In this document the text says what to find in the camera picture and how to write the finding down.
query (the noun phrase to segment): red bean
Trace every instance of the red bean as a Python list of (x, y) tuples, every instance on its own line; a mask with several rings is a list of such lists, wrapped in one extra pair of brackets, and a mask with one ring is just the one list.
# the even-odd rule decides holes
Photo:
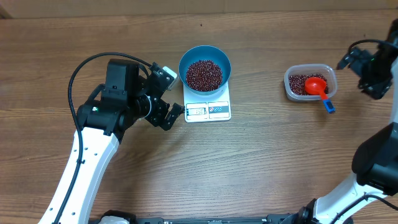
[(326, 88), (325, 88), (325, 93), (329, 93), (329, 87), (328, 87), (328, 80), (321, 74), (311, 74), (311, 75), (292, 75), (289, 77), (289, 86), (292, 92), (294, 92), (297, 95), (308, 95), (308, 93), (305, 91), (305, 81), (308, 78), (311, 77), (317, 77), (321, 78), (326, 82)]
[(212, 91), (223, 82), (223, 72), (212, 60), (199, 60), (188, 67), (187, 84), (197, 91)]

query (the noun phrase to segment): wooden table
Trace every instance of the wooden table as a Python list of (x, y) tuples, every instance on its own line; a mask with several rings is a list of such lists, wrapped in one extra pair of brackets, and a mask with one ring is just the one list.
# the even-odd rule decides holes
[[(251, 217), (297, 212), (351, 171), (356, 148), (384, 127), (392, 91), (378, 101), (358, 77), (337, 71), (334, 115), (293, 103), (283, 77), (293, 65), (334, 67), (350, 43), (385, 39), (397, 11), (270, 12), (0, 21), (0, 223), (37, 223), (65, 168), (75, 127), (67, 85), (99, 52), (125, 52), (178, 71), (196, 45), (214, 45), (233, 66), (232, 120), (170, 131), (146, 121), (129, 129), (105, 172), (92, 218)], [(105, 79), (110, 57), (87, 64), (73, 85), (81, 105)], [(164, 100), (183, 103), (182, 84)], [(396, 223), (380, 202), (356, 223)]]

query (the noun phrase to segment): spoon handle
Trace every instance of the spoon handle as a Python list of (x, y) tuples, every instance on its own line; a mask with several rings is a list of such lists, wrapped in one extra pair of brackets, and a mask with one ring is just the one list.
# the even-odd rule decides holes
[(336, 108), (333, 106), (333, 104), (331, 103), (331, 101), (329, 99), (322, 100), (322, 101), (323, 101), (323, 105), (325, 105), (325, 108), (328, 113), (336, 112)]

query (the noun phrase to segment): white container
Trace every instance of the white container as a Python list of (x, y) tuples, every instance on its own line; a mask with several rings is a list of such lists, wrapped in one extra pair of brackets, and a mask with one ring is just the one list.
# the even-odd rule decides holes
[(319, 95), (308, 95), (302, 96), (297, 95), (292, 92), (289, 85), (289, 77), (292, 75), (312, 75), (312, 74), (321, 74), (327, 79), (329, 94), (328, 97), (331, 98), (335, 95), (337, 91), (337, 80), (336, 74), (333, 69), (324, 64), (306, 64), (306, 65), (295, 65), (290, 67), (285, 73), (285, 89), (287, 98), (292, 101), (313, 101), (313, 100), (321, 100)]

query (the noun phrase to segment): plastic container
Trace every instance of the plastic container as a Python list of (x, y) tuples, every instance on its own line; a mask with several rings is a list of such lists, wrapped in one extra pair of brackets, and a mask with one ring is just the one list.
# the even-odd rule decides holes
[(324, 64), (306, 64), (306, 65), (295, 65), (290, 67), (285, 73), (285, 89), (287, 98), (292, 101), (305, 102), (313, 100), (321, 100), (318, 95), (308, 95), (302, 96), (297, 95), (292, 92), (289, 85), (289, 77), (292, 75), (311, 75), (311, 74), (321, 74), (327, 79), (327, 84), (329, 88), (328, 97), (331, 98), (336, 94), (337, 91), (337, 80), (335, 71), (329, 66)]
[[(199, 60), (212, 60), (220, 67), (223, 72), (223, 81), (218, 89), (213, 91), (197, 91), (188, 86), (186, 81), (188, 67)], [(178, 66), (178, 72), (182, 83), (189, 90), (198, 95), (212, 95), (223, 89), (228, 82), (231, 76), (231, 62), (222, 50), (210, 45), (201, 45), (190, 49), (182, 56), (180, 65)]]

